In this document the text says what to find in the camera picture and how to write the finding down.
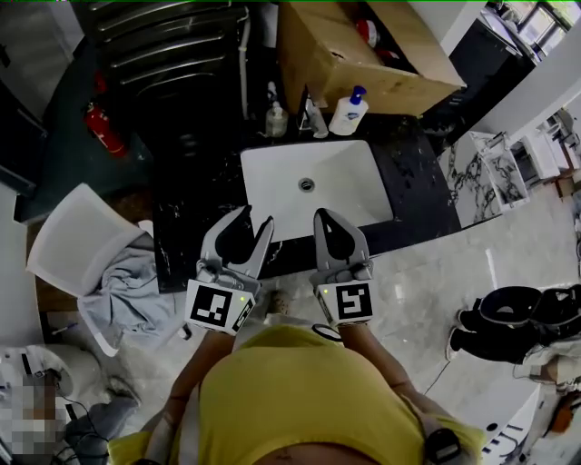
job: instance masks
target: black cable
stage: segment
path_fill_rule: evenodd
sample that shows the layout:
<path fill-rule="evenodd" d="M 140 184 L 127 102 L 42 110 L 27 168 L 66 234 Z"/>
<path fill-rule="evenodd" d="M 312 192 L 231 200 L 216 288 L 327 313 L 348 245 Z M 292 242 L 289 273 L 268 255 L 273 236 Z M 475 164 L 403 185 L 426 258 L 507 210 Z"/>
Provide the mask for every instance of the black cable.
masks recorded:
<path fill-rule="evenodd" d="M 104 440 L 105 442 L 109 442 L 109 440 L 108 440 L 108 439 L 104 438 L 103 436 L 101 436 L 101 435 L 100 435 L 100 434 L 97 432 L 97 429 L 94 427 L 94 424 L 93 424 L 93 422 L 92 422 L 92 420 L 91 420 L 91 416 L 89 415 L 89 410 L 87 410 L 87 409 L 86 409 L 86 407 L 85 407 L 85 406 L 84 406 L 84 405 L 83 405 L 81 402 L 77 402 L 77 401 L 71 401 L 70 399 L 67 399 L 67 398 L 66 398 L 66 397 L 65 397 L 63 394 L 60 394 L 60 395 L 61 395 L 61 397 L 62 397 L 63 399 L 65 399 L 66 401 L 69 401 L 69 402 L 71 402 L 71 403 L 76 403 L 76 404 L 80 405 L 81 407 L 83 407 L 83 410 L 85 411 L 85 413 L 86 413 L 86 416 L 87 416 L 87 420 L 89 421 L 89 424 L 91 425 L 91 428 L 93 428 L 94 435 L 95 435 L 97 438 L 99 438 L 100 440 Z M 85 437 L 86 437 L 88 434 L 92 434 L 92 433 L 85 433 L 85 434 L 84 434 L 84 436 L 83 436 L 83 437 L 82 437 L 82 438 L 81 438 L 79 441 L 77 441 L 77 442 L 76 442 L 76 444 L 78 444 L 79 442 L 81 442 L 81 440 L 82 440 L 82 439 L 84 439 L 84 438 L 85 438 Z"/>
<path fill-rule="evenodd" d="M 513 365 L 513 367 L 512 367 L 512 377 L 515 380 L 523 380 L 523 379 L 527 378 L 528 380 L 531 380 L 532 382 L 535 382 L 537 384 L 546 384 L 546 385 L 549 385 L 550 384 L 550 385 L 556 386 L 556 382 L 554 382 L 554 381 L 541 380 L 540 378 L 537 378 L 537 379 L 531 378 L 530 377 L 530 373 L 529 374 L 525 374 L 523 376 L 515 376 L 515 370 L 516 369 L 517 369 L 517 366 L 516 365 Z"/>
<path fill-rule="evenodd" d="M 72 455 L 71 457 L 65 459 L 65 460 L 61 460 L 58 458 L 59 455 L 61 455 L 65 450 L 67 449 L 72 449 L 74 451 L 74 448 L 77 447 L 82 440 L 84 440 L 85 438 L 88 438 L 89 436 L 95 436 L 96 438 L 100 439 L 100 440 L 104 440 L 105 442 L 109 443 L 109 440 L 104 438 L 101 434 L 99 434 L 97 432 L 97 429 L 94 426 L 93 421 L 91 420 L 91 416 L 89 415 L 89 410 L 87 410 L 87 408 L 79 401 L 73 401 L 71 399 L 68 399 L 67 397 L 65 397 L 63 394 L 60 394 L 60 396 L 65 399 L 68 402 L 71 403 L 76 403 L 78 405 L 80 405 L 81 407 L 83 407 L 84 412 L 86 413 L 86 417 L 87 417 L 87 421 L 89 422 L 89 424 L 91 425 L 91 428 L 93 428 L 93 431 L 89 431 L 86 432 L 84 434 L 81 435 L 81 437 L 79 438 L 79 440 L 74 444 L 74 445 L 70 445 L 70 446 L 65 446 L 63 447 L 58 453 L 56 453 L 52 460 L 51 460 L 51 464 L 54 463 L 55 460 L 58 460 L 59 464 L 65 464 L 73 459 L 79 459 L 79 458 L 85 458 L 85 459 L 106 459 L 107 457 L 109 457 L 109 453 L 106 454 L 101 454 L 101 455 L 85 455 L 85 454 L 79 454 L 79 453 L 75 453 L 74 455 Z"/>
<path fill-rule="evenodd" d="M 429 390 L 432 389 L 434 387 L 434 384 L 436 384 L 438 382 L 439 377 L 442 376 L 442 373 L 448 367 L 449 364 L 450 364 L 450 362 L 448 362 L 448 363 L 446 363 L 446 365 L 444 365 L 444 368 L 442 368 L 442 371 L 438 374 L 438 376 L 436 377 L 436 379 L 434 380 L 434 382 L 432 382 L 429 385 L 429 388 L 426 389 L 426 392 L 424 392 L 424 395 L 428 395 Z"/>

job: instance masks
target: red fire extinguisher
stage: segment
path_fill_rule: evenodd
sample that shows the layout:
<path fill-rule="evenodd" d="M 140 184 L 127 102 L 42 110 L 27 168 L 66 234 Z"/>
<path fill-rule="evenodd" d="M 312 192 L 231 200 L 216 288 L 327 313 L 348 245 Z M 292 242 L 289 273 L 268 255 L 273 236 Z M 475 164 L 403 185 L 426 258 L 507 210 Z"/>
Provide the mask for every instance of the red fire extinguisher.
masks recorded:
<path fill-rule="evenodd" d="M 97 139 L 105 148 L 115 157 L 127 155 L 127 146 L 109 125 L 109 118 L 103 112 L 103 109 L 96 102 L 89 102 L 87 105 L 84 122 L 89 129 L 97 136 Z"/>

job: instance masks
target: tiled floor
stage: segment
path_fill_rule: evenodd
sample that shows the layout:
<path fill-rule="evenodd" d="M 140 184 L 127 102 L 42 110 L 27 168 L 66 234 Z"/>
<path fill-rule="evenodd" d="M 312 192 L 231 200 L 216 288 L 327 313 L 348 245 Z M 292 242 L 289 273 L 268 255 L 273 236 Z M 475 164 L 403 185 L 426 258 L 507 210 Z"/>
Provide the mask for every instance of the tiled floor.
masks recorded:
<path fill-rule="evenodd" d="M 408 370 L 419 391 L 425 391 L 446 365 L 444 348 L 456 311 L 497 287 L 547 287 L 578 282 L 576 237 L 568 203 L 553 187 L 532 193 L 519 209 L 487 223 L 435 241 L 389 252 L 375 259 L 380 300 L 370 324 L 381 343 Z M 266 282 L 267 289 L 283 289 L 292 298 L 290 314 L 323 322 L 308 283 L 309 272 Z M 73 318 L 60 314 L 59 318 Z M 89 345 L 99 356 L 103 371 L 121 374 L 134 383 L 144 402 L 127 425 L 138 430 L 163 405 L 182 366 L 203 335 L 182 341 L 174 337 L 155 353 L 123 345 L 115 359 L 107 359 L 86 338 L 85 328 L 68 331 L 67 338 Z M 480 361 L 460 354 L 454 376 L 442 378 L 430 396 L 452 414 L 461 416 L 466 402 L 474 401 L 500 377 L 511 376 L 503 363 Z"/>

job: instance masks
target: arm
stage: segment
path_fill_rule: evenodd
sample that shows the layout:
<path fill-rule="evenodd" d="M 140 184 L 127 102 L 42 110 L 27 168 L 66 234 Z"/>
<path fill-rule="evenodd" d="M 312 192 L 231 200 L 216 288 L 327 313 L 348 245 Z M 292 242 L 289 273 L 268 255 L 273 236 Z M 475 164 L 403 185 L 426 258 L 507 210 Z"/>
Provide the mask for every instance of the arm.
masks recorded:
<path fill-rule="evenodd" d="M 339 333 L 345 347 L 370 361 L 396 394 L 407 398 L 424 413 L 450 416 L 433 400 L 416 391 L 401 363 L 385 350 L 367 324 L 340 326 Z"/>
<path fill-rule="evenodd" d="M 173 383 L 163 410 L 143 429 L 150 430 L 150 425 L 153 428 L 145 452 L 145 458 L 149 460 L 146 463 L 165 463 L 168 460 L 175 432 L 182 422 L 192 391 L 216 363 L 231 354 L 234 340 L 234 336 L 229 334 L 206 332 L 200 346 Z"/>
<path fill-rule="evenodd" d="M 173 383 L 170 397 L 163 407 L 164 417 L 172 425 L 180 424 L 193 389 L 216 363 L 231 354 L 234 340 L 234 336 L 223 332 L 206 332 L 200 346 Z"/>

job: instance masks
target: black marble countertop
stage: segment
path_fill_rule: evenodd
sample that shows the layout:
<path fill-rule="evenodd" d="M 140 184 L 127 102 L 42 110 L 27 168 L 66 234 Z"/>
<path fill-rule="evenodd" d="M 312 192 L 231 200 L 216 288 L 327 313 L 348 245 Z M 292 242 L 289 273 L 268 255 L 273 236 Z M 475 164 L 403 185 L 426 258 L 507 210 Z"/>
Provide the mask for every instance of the black marble countertop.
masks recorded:
<path fill-rule="evenodd" d="M 330 134 L 328 140 L 344 139 Z M 366 114 L 350 139 L 368 142 L 378 164 L 394 219 L 364 226 L 369 252 L 377 255 L 460 231 L 460 223 L 436 155 L 410 116 Z M 156 158 L 153 224 L 161 292 L 185 291 L 195 277 L 202 239 L 227 212 L 247 202 L 240 152 L 276 143 L 316 142 L 289 134 L 280 141 L 243 135 L 237 149 L 218 143 L 194 156 Z M 251 250 L 250 222 L 226 256 L 243 262 Z M 313 237 L 271 244 L 261 278 L 315 268 Z"/>

